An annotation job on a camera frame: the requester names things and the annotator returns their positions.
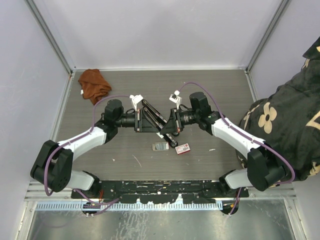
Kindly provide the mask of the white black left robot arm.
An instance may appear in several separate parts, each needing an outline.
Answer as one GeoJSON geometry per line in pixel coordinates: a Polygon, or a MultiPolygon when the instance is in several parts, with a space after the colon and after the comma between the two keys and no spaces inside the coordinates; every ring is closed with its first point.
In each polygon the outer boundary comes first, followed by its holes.
{"type": "Polygon", "coordinates": [[[73,170],[73,162],[91,149],[111,141],[119,128],[133,128],[137,133],[159,133],[143,109],[136,108],[132,113],[127,113],[120,100],[111,99],[101,118],[85,132],[60,142],[46,141],[30,176],[44,185],[47,196],[70,188],[80,190],[88,198],[97,197],[101,191],[99,178],[87,171],[73,170]]]}

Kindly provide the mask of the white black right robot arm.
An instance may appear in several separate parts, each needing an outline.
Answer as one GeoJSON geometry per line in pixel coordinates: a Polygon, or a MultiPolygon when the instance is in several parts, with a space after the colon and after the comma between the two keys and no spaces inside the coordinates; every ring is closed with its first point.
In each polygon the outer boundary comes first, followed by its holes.
{"type": "Polygon", "coordinates": [[[219,191],[231,197],[239,188],[254,187],[265,191],[273,185],[291,183],[295,172],[289,162],[277,152],[277,145],[267,143],[233,124],[219,110],[213,111],[203,92],[189,96],[191,108],[181,110],[181,97],[177,90],[169,99],[176,107],[171,109],[168,122],[160,134],[180,133],[186,125],[198,124],[199,128],[215,136],[247,160],[247,167],[232,170],[219,179],[219,191]]]}

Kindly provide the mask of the red white staple box sleeve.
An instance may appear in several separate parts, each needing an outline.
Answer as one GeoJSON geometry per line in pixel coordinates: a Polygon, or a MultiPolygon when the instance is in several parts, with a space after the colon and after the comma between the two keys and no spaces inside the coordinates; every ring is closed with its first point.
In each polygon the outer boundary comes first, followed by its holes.
{"type": "Polygon", "coordinates": [[[185,154],[191,151],[191,148],[188,143],[185,143],[183,145],[179,145],[175,147],[177,155],[185,154]]]}

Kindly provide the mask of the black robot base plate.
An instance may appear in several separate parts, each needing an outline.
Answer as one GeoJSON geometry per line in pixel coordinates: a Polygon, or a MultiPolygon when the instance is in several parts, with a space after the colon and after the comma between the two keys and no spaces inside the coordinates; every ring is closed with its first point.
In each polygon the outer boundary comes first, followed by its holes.
{"type": "Polygon", "coordinates": [[[214,180],[103,180],[93,185],[92,191],[83,192],[90,199],[109,202],[119,199],[122,204],[174,203],[182,197],[184,204],[215,203],[218,198],[234,199],[238,191],[224,190],[214,180]]]}

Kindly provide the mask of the black stapler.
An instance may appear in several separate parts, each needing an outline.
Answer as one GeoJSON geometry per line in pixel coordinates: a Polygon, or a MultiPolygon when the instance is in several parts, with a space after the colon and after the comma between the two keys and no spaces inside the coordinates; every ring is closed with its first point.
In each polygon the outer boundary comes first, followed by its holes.
{"type": "Polygon", "coordinates": [[[142,100],[142,105],[146,107],[151,114],[157,119],[157,121],[163,125],[165,125],[168,121],[164,118],[164,116],[156,110],[147,100],[142,100]]]}
{"type": "MultiPolygon", "coordinates": [[[[164,127],[164,124],[161,124],[159,122],[159,127],[160,127],[160,130],[164,127]]],[[[178,142],[174,139],[174,135],[171,134],[171,133],[167,133],[167,134],[160,134],[160,132],[157,132],[157,134],[160,136],[160,137],[163,137],[169,144],[169,146],[171,148],[175,148],[178,146],[178,142]]]]}

